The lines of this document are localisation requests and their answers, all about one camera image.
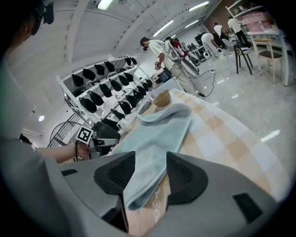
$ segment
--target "black pants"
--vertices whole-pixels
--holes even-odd
[[[249,47],[249,48],[251,47],[251,44],[248,42],[244,32],[239,31],[235,34],[236,34],[237,38],[239,39],[239,41],[241,42],[243,47]]]

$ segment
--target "chair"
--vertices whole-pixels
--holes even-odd
[[[265,58],[267,59],[267,63],[268,63],[268,72],[270,72],[269,66],[270,66],[270,61],[272,61],[272,72],[273,72],[273,84],[275,83],[275,66],[274,63],[277,60],[281,61],[281,75],[282,75],[282,55],[276,52],[273,52],[272,50],[272,46],[271,46],[271,40],[270,39],[255,39],[252,38],[252,43],[254,46],[254,50],[256,55],[258,56],[258,68],[260,71],[260,76],[262,75],[262,70],[261,70],[261,64],[260,64],[260,58]],[[259,53],[257,45],[258,44],[263,44],[266,45],[268,50],[262,51]]]
[[[240,65],[240,67],[241,67],[241,56],[243,56],[244,59],[245,59],[245,61],[246,61],[246,63],[247,63],[247,66],[248,66],[249,72],[250,72],[250,74],[252,75],[252,71],[251,71],[250,66],[249,66],[249,63],[248,63],[248,61],[247,61],[247,59],[246,59],[246,56],[247,56],[247,57],[248,57],[248,60],[249,60],[249,62],[250,62],[250,64],[251,64],[251,67],[253,67],[252,62],[251,62],[251,59],[250,59],[250,57],[249,57],[249,53],[250,53],[251,51],[250,51],[250,50],[242,51],[241,48],[240,48],[240,46],[239,46],[238,44],[235,44],[235,43],[233,43],[233,42],[230,42],[230,41],[227,40],[227,39],[222,39],[222,41],[223,41],[223,43],[225,43],[225,45],[226,45],[226,47],[228,48],[228,50],[229,50],[230,52],[234,52],[234,54],[235,54],[236,74],[239,73],[239,68],[238,68],[238,63],[237,63],[237,57],[239,58],[239,65]]]

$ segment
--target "fluorescent light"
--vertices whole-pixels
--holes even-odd
[[[153,36],[157,36],[162,30],[164,30],[166,27],[168,27],[171,23],[173,23],[173,20],[171,20],[169,23],[167,23],[164,27],[162,27],[159,31],[157,31]]]
[[[188,28],[189,26],[191,26],[191,25],[193,25],[193,24],[195,24],[195,23],[197,23],[198,22],[198,20],[196,20],[195,22],[192,22],[191,24],[189,24],[188,26],[186,26],[185,28]]]
[[[193,8],[190,8],[189,11],[191,12],[191,11],[193,11],[193,10],[201,7],[201,6],[207,5],[208,3],[209,3],[209,1],[206,1],[206,2],[203,2],[201,4],[198,4],[198,5],[194,6]]]
[[[113,0],[101,0],[98,9],[106,10]]]
[[[268,134],[266,137],[261,138],[261,141],[262,141],[262,142],[266,142],[266,141],[268,141],[269,139],[272,139],[272,138],[274,138],[275,136],[277,136],[279,133],[280,133],[280,130],[279,130],[279,129],[278,129],[278,130],[275,130],[275,131],[273,131],[271,134]]]
[[[39,122],[43,121],[44,120],[44,116],[41,115],[38,120],[39,120]]]

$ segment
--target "person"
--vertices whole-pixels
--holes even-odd
[[[205,33],[202,35],[201,40],[203,42],[203,45],[205,47],[205,49],[215,58],[218,57],[218,51],[217,48],[219,48],[219,46],[216,44],[216,42],[214,41],[214,36],[210,33]]]
[[[229,17],[228,26],[233,29],[236,34],[238,40],[241,42],[243,47],[251,47],[251,44],[248,42],[244,32],[241,30],[241,25],[238,20],[233,17]]]
[[[140,45],[143,46],[144,49],[149,48],[159,58],[155,69],[159,70],[162,63],[164,63],[165,67],[177,78],[184,90],[196,96],[193,83],[190,81],[189,75],[182,65],[178,61],[172,61],[166,56],[167,52],[165,51],[165,43],[163,41],[143,37],[140,40]]]
[[[5,58],[29,37],[37,34],[43,19],[43,16],[38,14],[37,11],[40,12],[40,6],[30,13],[18,30],[16,30],[9,48],[6,51],[6,55],[0,63],[1,99],[2,101],[5,101],[5,103],[1,103],[0,105],[1,114],[5,114],[5,116],[1,116],[0,118],[0,123],[2,124],[0,139],[20,139],[20,141],[27,143],[28,145],[31,145],[30,141],[22,135],[21,132],[24,127],[24,121],[29,117],[34,106],[28,101],[27,97],[19,88],[17,82],[6,66]],[[56,159],[58,163],[62,163],[75,157],[74,144],[59,148],[37,148],[36,150],[45,157]],[[77,153],[79,156],[88,157],[88,146],[83,143],[78,143]]]
[[[219,37],[221,37],[222,28],[222,25],[219,25],[217,22],[215,22],[214,31],[216,31]]]
[[[166,40],[169,40],[173,47],[175,47],[176,49],[182,51],[184,53],[184,57],[187,56],[187,53],[182,50],[181,44],[177,40],[173,40],[171,37],[166,37]]]

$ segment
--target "white ceiling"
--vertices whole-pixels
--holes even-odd
[[[36,112],[46,118],[43,124],[37,122],[28,129],[41,132],[42,126],[61,107],[56,75],[69,75],[112,56],[143,54],[139,45],[142,37],[153,38],[172,19],[174,22],[156,39],[180,35],[191,22],[199,19],[199,24],[202,23],[220,2],[209,0],[209,6],[188,11],[204,1],[127,0],[120,5],[113,0],[103,11],[96,8],[98,1],[54,0],[54,23],[41,25],[37,35],[7,58],[17,82],[36,105]]]

